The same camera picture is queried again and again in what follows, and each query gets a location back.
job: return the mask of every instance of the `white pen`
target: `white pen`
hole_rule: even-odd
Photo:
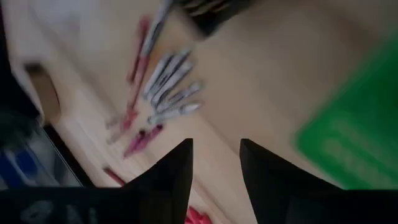
[[[194,93],[200,91],[203,88],[204,84],[202,80],[197,80],[191,83],[188,87],[183,90],[180,90],[178,93],[171,96],[167,101],[161,103],[157,108],[156,111],[161,113],[167,109],[170,109],[183,99],[188,98],[189,96],[193,95]]]
[[[185,47],[183,48],[176,56],[174,56],[164,72],[160,75],[157,81],[154,83],[153,87],[149,90],[147,94],[147,100],[149,102],[152,101],[152,98],[155,94],[162,88],[162,86],[169,80],[169,78],[174,74],[174,72],[178,69],[178,67],[184,62],[184,60],[189,56],[192,48]]]
[[[187,115],[195,110],[199,109],[202,106],[201,102],[191,102],[186,105],[182,105],[179,108],[175,108],[172,110],[166,110],[163,113],[152,115],[148,118],[149,124],[161,124],[167,119],[175,118],[181,115]]]
[[[173,88],[189,73],[193,68],[190,62],[184,62],[181,67],[166,81],[151,100],[151,105],[155,108],[165,99],[165,97],[173,90]]]
[[[150,89],[154,86],[155,82],[159,79],[161,74],[164,72],[167,64],[169,64],[170,59],[173,57],[171,53],[166,53],[158,62],[155,67],[153,74],[150,76],[147,84],[144,87],[144,91],[142,91],[143,99],[147,99],[148,93]]]
[[[149,32],[145,38],[144,44],[142,46],[142,50],[140,52],[140,57],[148,57],[152,52],[152,49],[156,43],[157,38],[159,37],[160,32],[166,22],[166,17],[171,11],[174,0],[164,0],[160,5],[160,9],[156,15],[156,18],[152,22]]]

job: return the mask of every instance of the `wooden surface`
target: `wooden surface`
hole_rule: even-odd
[[[62,108],[54,126],[96,185],[117,186],[103,165],[133,179],[193,138],[190,205],[209,213],[214,223],[255,223],[239,163],[240,139],[252,139],[333,182],[295,151],[294,135],[396,28],[397,16],[386,8],[397,3],[381,2],[376,7],[360,0],[256,1],[202,41],[173,12],[149,73],[166,51],[193,45],[195,68],[179,87],[204,79],[205,90],[195,98],[205,106],[168,122],[145,152],[126,160],[123,150],[147,126],[149,105],[139,102],[133,130],[111,146],[104,122],[126,107],[135,26],[142,13],[154,14],[159,2],[4,0],[3,11],[14,71],[32,59],[48,69]],[[367,17],[367,11],[373,13]]]

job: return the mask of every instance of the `red object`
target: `red object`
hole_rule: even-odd
[[[135,110],[127,110],[126,115],[121,121],[120,124],[120,131],[124,133],[127,131],[130,127],[132,122],[138,117],[138,112]]]
[[[118,176],[115,172],[110,167],[104,167],[102,168],[106,174],[108,174],[114,181],[116,181],[120,186],[123,186],[126,184],[126,181],[124,181],[120,176]]]
[[[142,50],[142,45],[144,44],[145,37],[148,34],[149,26],[150,26],[150,17],[149,16],[141,16],[139,23],[138,23],[138,28],[137,28],[138,41],[137,41],[136,59],[132,65],[130,73],[127,76],[127,82],[130,84],[134,83],[134,79],[136,77],[137,68],[138,68],[138,64],[140,61],[140,52]]]
[[[212,224],[212,222],[207,214],[200,214],[193,207],[189,206],[185,224]]]
[[[145,130],[141,130],[138,132],[136,137],[131,141],[127,150],[124,152],[123,158],[127,158],[136,150],[137,145],[139,144],[140,141],[142,141],[145,138],[145,135],[146,135]]]
[[[134,80],[135,86],[132,86],[132,100],[128,103],[127,109],[133,110],[136,107],[139,91],[141,89],[142,82],[144,81],[144,76],[147,71],[148,64],[149,57],[140,58]]]
[[[145,149],[145,147],[156,137],[159,135],[159,133],[163,130],[163,125],[158,124],[156,127],[154,127],[150,133],[145,136],[137,145],[135,148],[135,151],[141,151]]]
[[[131,141],[129,147],[124,152],[124,158],[131,154],[145,149],[145,147],[163,130],[163,125],[157,125],[150,133],[146,134],[145,131],[140,131],[137,136]]]

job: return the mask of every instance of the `black object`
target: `black object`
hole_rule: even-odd
[[[243,179],[258,223],[398,223],[395,190],[342,190],[241,140]]]
[[[1,219],[4,223],[184,223],[192,184],[192,142],[184,140],[121,188],[2,191]]]
[[[188,20],[204,36],[211,35],[224,21],[244,8],[250,0],[179,0],[177,1]]]
[[[58,157],[58,160],[61,160],[60,159],[61,157],[63,159],[63,161],[59,161],[60,163],[59,167],[64,168],[65,167],[64,163],[66,163],[68,167],[70,167],[71,172],[73,172],[73,174],[82,184],[82,186],[94,187],[94,183],[87,176],[83,168],[81,168],[79,162],[75,159],[73,154],[70,152],[69,148],[65,145],[64,141],[62,141],[61,137],[58,135],[58,132],[54,129],[54,127],[51,124],[47,124],[43,127],[43,129],[47,134],[47,136],[51,139],[52,143],[54,144],[54,147],[56,147],[57,151],[60,153],[60,157]]]
[[[15,111],[28,118],[36,119],[39,111],[21,89],[11,72],[6,33],[0,3],[0,111]]]

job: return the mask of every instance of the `green cutting mat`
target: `green cutting mat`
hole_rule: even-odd
[[[397,37],[298,132],[298,150],[345,189],[398,189]]]

